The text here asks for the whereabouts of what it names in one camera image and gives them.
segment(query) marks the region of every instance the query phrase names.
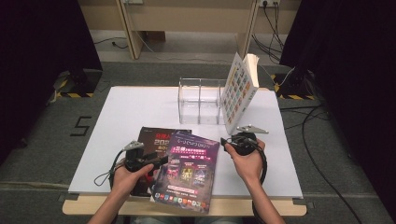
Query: person's right hand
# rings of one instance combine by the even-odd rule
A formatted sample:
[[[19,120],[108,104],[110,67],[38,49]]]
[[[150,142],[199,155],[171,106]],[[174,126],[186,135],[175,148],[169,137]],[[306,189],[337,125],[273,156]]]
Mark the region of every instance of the person's right hand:
[[[259,143],[259,147],[264,150],[265,143],[260,139],[257,139],[257,142]],[[227,143],[224,147],[233,159],[236,172],[245,183],[256,180],[260,181],[260,176],[262,174],[262,156],[257,150],[254,150],[246,156],[241,156],[230,144]]]

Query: person's left hand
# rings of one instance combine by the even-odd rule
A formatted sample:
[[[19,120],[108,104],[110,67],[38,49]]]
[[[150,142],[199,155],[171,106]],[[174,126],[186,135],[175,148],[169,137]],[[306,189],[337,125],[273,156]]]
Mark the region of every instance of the person's left hand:
[[[153,168],[154,165],[149,164],[132,173],[122,165],[116,170],[114,175],[113,189],[111,191],[120,193],[126,200],[140,176],[147,174]]]

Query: transparent box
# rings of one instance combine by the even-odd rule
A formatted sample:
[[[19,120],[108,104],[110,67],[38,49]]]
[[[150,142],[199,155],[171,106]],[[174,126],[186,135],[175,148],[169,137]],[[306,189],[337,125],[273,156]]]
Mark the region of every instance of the transparent box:
[[[226,79],[181,78],[178,85],[180,123],[224,124],[220,96]]]

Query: open book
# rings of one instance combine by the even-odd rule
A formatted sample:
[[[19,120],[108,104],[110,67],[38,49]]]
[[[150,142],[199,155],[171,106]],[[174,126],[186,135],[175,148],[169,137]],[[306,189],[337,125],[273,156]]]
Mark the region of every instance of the open book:
[[[257,64],[259,57],[247,54],[245,59],[235,53],[227,83],[221,95],[221,110],[228,134],[233,134],[239,120],[259,88]]]

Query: table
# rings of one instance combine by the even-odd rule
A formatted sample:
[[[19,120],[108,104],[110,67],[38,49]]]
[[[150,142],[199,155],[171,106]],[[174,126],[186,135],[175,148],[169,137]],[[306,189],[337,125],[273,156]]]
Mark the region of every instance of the table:
[[[116,0],[132,59],[143,47],[141,31],[235,33],[238,53],[248,53],[258,0]]]
[[[300,184],[291,159],[275,93],[258,91],[246,110],[241,124],[268,130],[257,134],[266,143],[268,172],[263,186],[282,216],[302,216],[304,204]],[[93,214],[102,204],[110,188],[93,184],[105,173],[118,151],[137,139],[140,128],[164,127],[192,129],[192,133],[209,139],[228,137],[223,125],[180,124],[177,111],[177,88],[113,87],[84,151],[69,188],[78,199],[66,200],[64,212],[69,215]],[[253,216],[248,190],[237,175],[228,153],[219,150],[213,186],[210,216]],[[149,202],[148,198],[131,197],[120,210],[121,215],[198,216],[170,206]]]

